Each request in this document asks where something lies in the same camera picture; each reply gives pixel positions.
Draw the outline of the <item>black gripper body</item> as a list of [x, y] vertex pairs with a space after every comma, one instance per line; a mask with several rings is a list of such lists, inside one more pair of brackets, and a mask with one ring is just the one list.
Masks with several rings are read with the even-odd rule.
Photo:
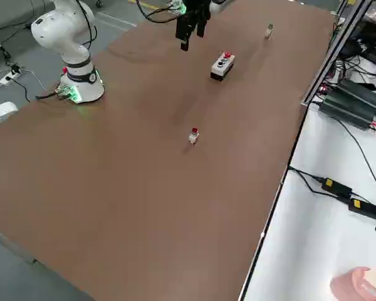
[[199, 15], [205, 18], [211, 17], [211, 0], [183, 0], [185, 12], [183, 16]]

